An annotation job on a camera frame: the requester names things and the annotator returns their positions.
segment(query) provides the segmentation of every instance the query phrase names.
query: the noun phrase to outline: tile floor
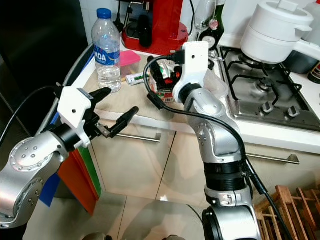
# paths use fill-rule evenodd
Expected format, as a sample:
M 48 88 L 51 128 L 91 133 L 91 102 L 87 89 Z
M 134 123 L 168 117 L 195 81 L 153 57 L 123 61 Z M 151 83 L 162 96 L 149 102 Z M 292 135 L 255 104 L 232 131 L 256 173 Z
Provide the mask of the tile floor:
M 171 234 L 204 239 L 199 219 L 186 205 L 105 192 L 92 217 L 75 199 L 55 198 L 50 208 L 39 202 L 23 239 L 82 240 L 94 232 L 114 240 L 162 240 Z

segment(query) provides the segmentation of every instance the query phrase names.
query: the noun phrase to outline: black refrigerator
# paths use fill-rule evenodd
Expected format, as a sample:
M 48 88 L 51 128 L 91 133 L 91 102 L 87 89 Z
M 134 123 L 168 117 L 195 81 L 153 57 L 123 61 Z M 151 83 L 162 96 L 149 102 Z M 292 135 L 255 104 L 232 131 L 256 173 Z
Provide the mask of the black refrigerator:
M 31 92 L 63 83 L 87 46 L 79 0 L 0 0 L 0 133 Z M 37 132 L 54 98 L 38 93 L 18 114 L 1 147 L 0 170 L 11 148 Z

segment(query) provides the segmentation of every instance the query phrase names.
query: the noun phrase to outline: wooden rack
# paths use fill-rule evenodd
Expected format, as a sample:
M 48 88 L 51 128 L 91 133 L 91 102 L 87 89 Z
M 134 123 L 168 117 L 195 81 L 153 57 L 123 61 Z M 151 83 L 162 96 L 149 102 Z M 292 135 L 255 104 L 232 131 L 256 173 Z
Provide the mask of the wooden rack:
M 276 186 L 272 195 L 279 212 L 294 240 L 319 240 L 320 190 L 297 188 L 292 196 L 288 187 Z M 286 240 L 287 237 L 266 200 L 254 206 L 262 240 Z

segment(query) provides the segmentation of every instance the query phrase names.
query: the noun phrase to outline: stove knob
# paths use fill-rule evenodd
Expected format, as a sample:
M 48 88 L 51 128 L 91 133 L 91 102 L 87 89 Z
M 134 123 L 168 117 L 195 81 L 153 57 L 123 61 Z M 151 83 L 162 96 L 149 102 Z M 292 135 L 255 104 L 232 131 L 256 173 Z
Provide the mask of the stove knob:
M 271 102 L 267 101 L 264 104 L 262 104 L 262 111 L 266 114 L 271 113 L 274 110 L 274 106 Z
M 300 114 L 300 111 L 298 108 L 296 108 L 296 106 L 292 106 L 288 109 L 287 113 L 290 117 L 295 118 Z

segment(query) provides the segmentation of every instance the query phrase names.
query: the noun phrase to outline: water bottle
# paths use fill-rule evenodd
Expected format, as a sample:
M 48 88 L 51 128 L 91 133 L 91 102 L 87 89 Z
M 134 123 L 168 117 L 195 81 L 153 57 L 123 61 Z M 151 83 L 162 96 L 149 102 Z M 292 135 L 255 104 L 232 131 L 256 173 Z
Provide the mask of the water bottle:
M 111 21 L 111 11 L 99 8 L 91 36 L 95 66 L 100 88 L 110 88 L 115 93 L 121 88 L 120 77 L 120 33 Z

